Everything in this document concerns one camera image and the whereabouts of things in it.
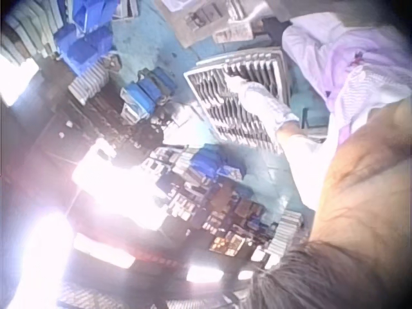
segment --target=stacked trays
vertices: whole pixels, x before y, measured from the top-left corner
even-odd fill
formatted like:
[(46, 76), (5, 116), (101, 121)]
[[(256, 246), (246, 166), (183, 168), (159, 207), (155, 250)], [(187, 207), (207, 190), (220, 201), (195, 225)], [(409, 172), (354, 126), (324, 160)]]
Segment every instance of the stacked trays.
[(238, 96), (227, 89), (225, 74), (239, 75), (266, 87), (275, 98), (289, 105), (286, 66), (279, 48), (237, 51), (197, 63), (185, 73), (193, 93), (222, 141), (280, 152), (258, 117), (248, 113)]
[(302, 214), (294, 211), (285, 211), (277, 226), (275, 236), (265, 250), (269, 254), (276, 254), (281, 258), (290, 246), (296, 232), (301, 228)]

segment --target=blue box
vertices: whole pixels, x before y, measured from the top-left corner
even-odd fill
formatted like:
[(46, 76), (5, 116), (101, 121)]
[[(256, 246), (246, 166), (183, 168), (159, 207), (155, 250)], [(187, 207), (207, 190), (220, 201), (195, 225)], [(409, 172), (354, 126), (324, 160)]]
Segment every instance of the blue box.
[(84, 39), (98, 51), (100, 56), (106, 55), (113, 45), (113, 34), (107, 26), (90, 32)]
[(67, 53), (69, 47), (77, 40), (76, 26), (66, 24), (54, 34), (54, 40), (60, 53)]

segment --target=fabric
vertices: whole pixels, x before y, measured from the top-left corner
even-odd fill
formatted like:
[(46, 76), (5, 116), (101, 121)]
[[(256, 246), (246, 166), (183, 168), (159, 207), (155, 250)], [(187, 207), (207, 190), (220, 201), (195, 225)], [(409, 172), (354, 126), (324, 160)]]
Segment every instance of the fabric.
[(276, 141), (276, 131), (288, 121), (299, 121), (290, 108), (258, 82), (247, 82), (239, 76), (226, 75), (228, 89), (237, 93), (241, 105), (262, 121), (269, 137)]
[(347, 28), (331, 13), (292, 24), (283, 48), (331, 112), (324, 144), (293, 136), (283, 147), (303, 203), (316, 210), (339, 144), (366, 123), (371, 109), (411, 95), (412, 58), (390, 27)]

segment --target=blue container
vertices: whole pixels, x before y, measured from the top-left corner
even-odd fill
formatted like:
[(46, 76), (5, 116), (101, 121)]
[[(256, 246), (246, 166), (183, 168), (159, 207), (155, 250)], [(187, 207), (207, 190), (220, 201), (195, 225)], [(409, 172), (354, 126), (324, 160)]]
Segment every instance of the blue container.
[(131, 83), (124, 89), (135, 101), (135, 104), (130, 105), (130, 107), (140, 118), (147, 118), (155, 111), (156, 104), (137, 84)]
[(146, 92), (153, 102), (157, 103), (162, 97), (162, 92), (151, 79), (142, 79), (137, 84)]
[(67, 53), (69, 47), (77, 40), (76, 26), (74, 24), (64, 25), (54, 34), (54, 39), (60, 53)]
[(69, 47), (68, 52), (63, 54), (63, 59), (77, 75), (81, 75), (94, 65), (98, 58), (98, 51), (84, 39), (74, 42)]
[(90, 32), (102, 24), (104, 3), (104, 0), (73, 1), (73, 21), (83, 33)]
[(113, 18), (113, 14), (116, 12), (118, 0), (106, 0), (102, 9), (102, 15), (100, 16), (100, 24), (106, 24)]
[(177, 89), (177, 85), (173, 82), (173, 80), (165, 73), (165, 71), (159, 67), (153, 70), (153, 73), (162, 81), (162, 83), (168, 87), (171, 91), (171, 95), (173, 95), (174, 91)]
[(84, 39), (98, 51), (100, 56), (106, 55), (113, 45), (113, 34), (107, 26), (86, 34)]

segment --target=white sleeve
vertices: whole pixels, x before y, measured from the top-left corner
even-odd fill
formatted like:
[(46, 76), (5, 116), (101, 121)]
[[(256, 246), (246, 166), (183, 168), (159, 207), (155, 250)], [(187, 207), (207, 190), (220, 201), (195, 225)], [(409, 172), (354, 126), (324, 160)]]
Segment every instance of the white sleeve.
[(283, 146), (286, 159), (303, 204), (317, 210), (329, 165), (336, 153), (339, 131), (330, 115), (328, 137), (318, 144), (303, 135), (294, 135)]

